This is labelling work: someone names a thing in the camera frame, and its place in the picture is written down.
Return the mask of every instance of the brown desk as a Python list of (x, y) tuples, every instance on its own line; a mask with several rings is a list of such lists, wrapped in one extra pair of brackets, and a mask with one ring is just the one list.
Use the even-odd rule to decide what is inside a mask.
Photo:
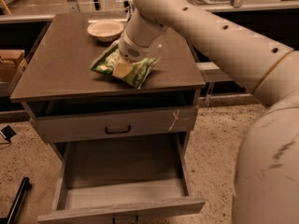
[(63, 161), (53, 212), (41, 223), (112, 223), (203, 206), (184, 162), (205, 85), (189, 47), (168, 29), (149, 53), (162, 59), (136, 90), (90, 71), (106, 47), (88, 36), (89, 20), (108, 16), (119, 18), (57, 15), (11, 95)]

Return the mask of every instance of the white bowl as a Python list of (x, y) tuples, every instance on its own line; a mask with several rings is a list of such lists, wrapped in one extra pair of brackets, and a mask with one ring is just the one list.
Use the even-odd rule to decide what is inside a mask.
[(103, 42), (111, 42), (117, 39), (123, 31), (123, 24), (119, 21), (102, 20), (92, 23), (87, 32)]

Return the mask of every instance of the brown box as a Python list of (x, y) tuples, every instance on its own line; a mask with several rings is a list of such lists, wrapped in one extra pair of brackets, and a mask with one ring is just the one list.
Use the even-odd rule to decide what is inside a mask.
[(0, 49), (0, 57), (4, 63), (0, 63), (0, 82), (11, 82), (17, 70), (24, 62), (24, 50)]

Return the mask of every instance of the closed drawer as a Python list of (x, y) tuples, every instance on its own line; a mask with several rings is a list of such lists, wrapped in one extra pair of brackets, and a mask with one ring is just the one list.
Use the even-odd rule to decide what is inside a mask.
[(31, 119), (44, 142), (114, 138), (191, 131), (197, 105)]
[(49, 215), (40, 223), (113, 223), (113, 218), (198, 213), (178, 134), (71, 142)]

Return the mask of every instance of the crumpled chip bag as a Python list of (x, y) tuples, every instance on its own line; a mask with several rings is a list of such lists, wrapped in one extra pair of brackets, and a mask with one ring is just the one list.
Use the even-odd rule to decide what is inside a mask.
[(125, 61), (119, 53), (119, 40), (113, 42), (99, 57), (93, 60), (91, 70), (120, 78), (125, 83), (140, 89), (158, 58), (144, 58), (138, 63)]

